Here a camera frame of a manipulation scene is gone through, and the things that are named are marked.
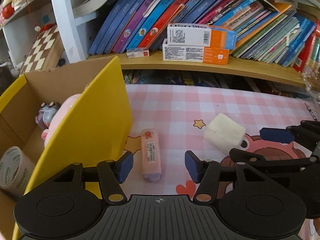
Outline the grey purple toy truck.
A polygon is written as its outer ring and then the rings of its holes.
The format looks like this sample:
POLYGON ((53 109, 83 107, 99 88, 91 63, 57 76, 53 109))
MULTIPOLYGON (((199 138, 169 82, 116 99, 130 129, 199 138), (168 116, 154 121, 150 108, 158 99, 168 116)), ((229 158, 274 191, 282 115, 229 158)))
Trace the grey purple toy truck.
POLYGON ((57 113, 60 106, 61 105, 59 103, 54 101, 50 103, 41 103, 39 112, 37 116, 35 116, 35 122, 42 130, 45 130, 49 127, 52 118, 57 113))

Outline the black marker pen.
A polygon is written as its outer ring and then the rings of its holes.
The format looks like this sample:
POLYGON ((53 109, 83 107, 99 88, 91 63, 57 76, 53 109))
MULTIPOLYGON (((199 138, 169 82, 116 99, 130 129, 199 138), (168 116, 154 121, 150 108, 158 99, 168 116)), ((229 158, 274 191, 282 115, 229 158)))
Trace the black marker pen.
POLYGON ((306 108, 309 111, 309 113, 311 114, 313 120, 315 121, 319 121, 319 117, 317 115, 316 110, 307 102, 305 102, 306 108))

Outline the white foam block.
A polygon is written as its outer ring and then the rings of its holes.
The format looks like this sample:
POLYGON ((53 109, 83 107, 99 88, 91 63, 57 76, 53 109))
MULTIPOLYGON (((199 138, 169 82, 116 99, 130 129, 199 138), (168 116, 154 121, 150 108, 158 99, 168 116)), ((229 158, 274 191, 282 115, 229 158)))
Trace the white foam block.
POLYGON ((246 134, 246 128, 233 121, 223 113, 219 113, 207 126, 204 139, 229 155, 233 148, 239 148, 246 134))

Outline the pink eraser stick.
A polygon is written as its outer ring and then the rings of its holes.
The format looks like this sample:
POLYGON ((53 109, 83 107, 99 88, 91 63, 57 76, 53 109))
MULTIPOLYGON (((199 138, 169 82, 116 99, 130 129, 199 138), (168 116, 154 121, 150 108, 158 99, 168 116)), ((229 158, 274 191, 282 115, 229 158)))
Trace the pink eraser stick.
POLYGON ((156 130, 147 128, 141 132, 142 174, 145 180, 156 183, 161 179, 161 154, 156 130))

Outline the pink cartoon desk mat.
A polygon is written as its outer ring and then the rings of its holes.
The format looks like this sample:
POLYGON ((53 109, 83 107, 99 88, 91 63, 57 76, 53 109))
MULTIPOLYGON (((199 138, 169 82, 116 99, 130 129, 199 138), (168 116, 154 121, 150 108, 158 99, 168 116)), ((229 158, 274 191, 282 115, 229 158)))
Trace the pink cartoon desk mat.
POLYGON ((122 189, 199 199, 217 165, 213 193, 234 189, 237 165, 251 165, 302 198, 301 239, 319 239, 319 122, 302 100, 237 90, 127 85, 133 125, 125 144, 134 165, 122 189))

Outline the yellow cardboard box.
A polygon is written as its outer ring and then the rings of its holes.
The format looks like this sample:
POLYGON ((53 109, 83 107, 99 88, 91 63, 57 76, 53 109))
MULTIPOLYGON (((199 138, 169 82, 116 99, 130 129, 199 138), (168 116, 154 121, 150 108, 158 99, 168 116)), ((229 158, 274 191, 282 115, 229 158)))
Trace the yellow cardboard box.
POLYGON ((21 75, 1 95, 1 152, 19 147, 35 164, 26 191, 64 167, 95 166, 118 159, 131 131, 132 114, 120 59, 90 59, 21 75), (40 104, 79 94, 48 144, 35 122, 40 104))

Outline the pink plush pig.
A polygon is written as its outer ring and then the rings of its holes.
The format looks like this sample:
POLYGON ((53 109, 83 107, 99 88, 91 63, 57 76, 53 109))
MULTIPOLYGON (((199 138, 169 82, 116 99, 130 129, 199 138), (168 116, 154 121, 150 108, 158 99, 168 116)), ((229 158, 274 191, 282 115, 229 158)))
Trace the pink plush pig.
POLYGON ((67 113, 71 110, 71 108, 75 105, 78 98, 80 98, 81 93, 74 94, 70 97, 68 97, 63 104, 60 106, 60 108, 57 110, 57 112, 52 117, 48 127, 42 132, 42 139, 44 140, 44 147, 46 147, 54 135, 54 132, 57 130, 61 122, 66 117, 67 113))

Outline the clear tape roll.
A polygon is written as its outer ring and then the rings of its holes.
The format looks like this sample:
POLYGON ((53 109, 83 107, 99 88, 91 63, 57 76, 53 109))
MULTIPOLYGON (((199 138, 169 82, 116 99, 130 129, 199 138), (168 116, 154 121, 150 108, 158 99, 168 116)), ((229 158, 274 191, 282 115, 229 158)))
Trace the clear tape roll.
POLYGON ((35 164, 17 146, 9 148, 1 157, 0 186, 13 196, 23 196, 35 164))

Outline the lower orange white toothpaste box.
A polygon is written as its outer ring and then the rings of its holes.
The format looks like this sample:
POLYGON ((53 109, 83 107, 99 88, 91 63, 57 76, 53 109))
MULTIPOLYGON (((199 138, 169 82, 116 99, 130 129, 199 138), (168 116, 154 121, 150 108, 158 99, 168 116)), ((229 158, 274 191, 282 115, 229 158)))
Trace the lower orange white toothpaste box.
POLYGON ((163 61, 197 62, 226 65, 229 50, 200 46, 178 46, 168 44, 167 39, 162 44, 163 61))

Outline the orange white toothpaste box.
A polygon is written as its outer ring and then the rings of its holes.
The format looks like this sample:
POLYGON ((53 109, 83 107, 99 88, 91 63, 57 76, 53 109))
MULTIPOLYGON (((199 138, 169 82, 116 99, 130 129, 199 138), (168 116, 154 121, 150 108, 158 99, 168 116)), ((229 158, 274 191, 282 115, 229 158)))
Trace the orange white toothpaste box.
POLYGON ((236 32, 215 25, 171 23, 167 26, 167 41, 171 45, 233 50, 236 45, 236 32))
POLYGON ((226 65, 229 50, 200 46, 178 46, 168 44, 167 39, 162 44, 163 61, 197 62, 226 65))

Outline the row of leaning books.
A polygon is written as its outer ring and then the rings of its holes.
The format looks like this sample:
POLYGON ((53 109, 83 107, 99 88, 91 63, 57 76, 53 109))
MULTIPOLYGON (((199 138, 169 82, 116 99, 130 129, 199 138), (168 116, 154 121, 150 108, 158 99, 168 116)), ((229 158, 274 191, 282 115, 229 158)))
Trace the row of leaning books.
POLYGON ((162 51, 171 23, 226 27, 236 32, 229 56, 319 69, 319 20, 279 0, 116 0, 89 54, 162 51))

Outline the small white red box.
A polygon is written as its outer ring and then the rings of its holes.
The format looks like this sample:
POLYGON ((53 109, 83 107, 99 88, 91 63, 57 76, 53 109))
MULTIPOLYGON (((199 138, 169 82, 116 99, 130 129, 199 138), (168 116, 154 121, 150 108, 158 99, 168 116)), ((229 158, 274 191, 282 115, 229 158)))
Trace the small white red box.
POLYGON ((126 51, 126 57, 128 59, 134 59, 138 57, 148 57, 150 52, 147 48, 132 48, 126 51))

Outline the upper orange white toothpaste box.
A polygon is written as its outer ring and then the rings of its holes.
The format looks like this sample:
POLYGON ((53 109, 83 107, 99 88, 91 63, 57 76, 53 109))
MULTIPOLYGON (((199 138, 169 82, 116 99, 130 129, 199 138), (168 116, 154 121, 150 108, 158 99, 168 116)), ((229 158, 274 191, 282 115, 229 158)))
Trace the upper orange white toothpaste box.
POLYGON ((167 26, 167 41, 171 45, 233 50, 236 45, 236 32, 215 25, 171 23, 167 26))

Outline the brown white chessboard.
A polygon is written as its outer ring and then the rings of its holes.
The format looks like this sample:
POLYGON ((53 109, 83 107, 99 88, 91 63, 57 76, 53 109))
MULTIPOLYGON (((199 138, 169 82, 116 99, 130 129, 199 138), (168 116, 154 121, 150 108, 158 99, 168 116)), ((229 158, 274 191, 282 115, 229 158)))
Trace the brown white chessboard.
POLYGON ((64 50, 57 24, 48 24, 33 43, 22 63, 20 74, 57 67, 64 50))

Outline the wooden white bookshelf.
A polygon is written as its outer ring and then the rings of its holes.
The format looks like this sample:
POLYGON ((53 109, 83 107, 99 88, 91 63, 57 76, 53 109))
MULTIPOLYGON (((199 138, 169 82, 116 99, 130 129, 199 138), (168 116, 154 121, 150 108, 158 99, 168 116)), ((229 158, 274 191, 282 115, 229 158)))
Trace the wooden white bookshelf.
POLYGON ((222 66, 213 47, 231 42, 227 74, 297 84, 293 71, 312 32, 319 32, 319 0, 51 0, 71 63, 161 48, 163 60, 127 60, 130 68, 210 70, 222 66))

